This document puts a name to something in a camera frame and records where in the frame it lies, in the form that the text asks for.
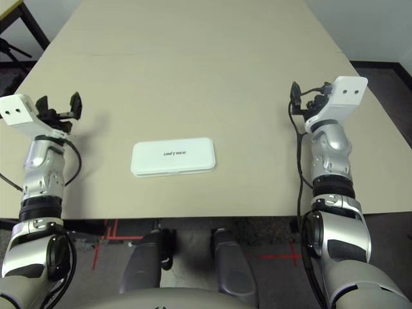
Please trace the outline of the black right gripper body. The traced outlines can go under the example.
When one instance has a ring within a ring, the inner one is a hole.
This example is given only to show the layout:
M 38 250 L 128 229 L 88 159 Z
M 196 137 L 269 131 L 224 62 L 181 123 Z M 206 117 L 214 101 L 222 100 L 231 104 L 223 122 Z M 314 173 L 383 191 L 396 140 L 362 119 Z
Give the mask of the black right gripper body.
M 327 104 L 327 96 L 326 95 L 316 95 L 313 100 L 308 101 L 306 104 L 306 111 L 304 112 L 305 118 L 312 118 L 319 114 L 319 112 L 325 107 Z

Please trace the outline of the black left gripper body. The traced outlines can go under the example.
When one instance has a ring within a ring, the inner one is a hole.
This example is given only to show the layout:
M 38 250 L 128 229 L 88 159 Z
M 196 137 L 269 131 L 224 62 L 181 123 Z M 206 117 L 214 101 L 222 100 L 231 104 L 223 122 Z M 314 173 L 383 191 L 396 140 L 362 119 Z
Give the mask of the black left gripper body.
M 37 118 L 53 129 L 63 132 L 70 132 L 72 129 L 73 124 L 69 121 L 69 119 L 73 118 L 72 112 L 57 113 L 54 109 L 48 109 L 41 111 Z

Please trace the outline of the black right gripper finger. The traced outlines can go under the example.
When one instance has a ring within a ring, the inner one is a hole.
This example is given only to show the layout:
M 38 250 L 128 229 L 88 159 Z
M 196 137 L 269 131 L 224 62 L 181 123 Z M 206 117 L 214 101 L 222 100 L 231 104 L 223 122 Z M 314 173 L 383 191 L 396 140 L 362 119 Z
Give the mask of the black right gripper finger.
M 292 111 L 301 110 L 301 88 L 297 82 L 293 82 L 290 89 L 290 104 Z

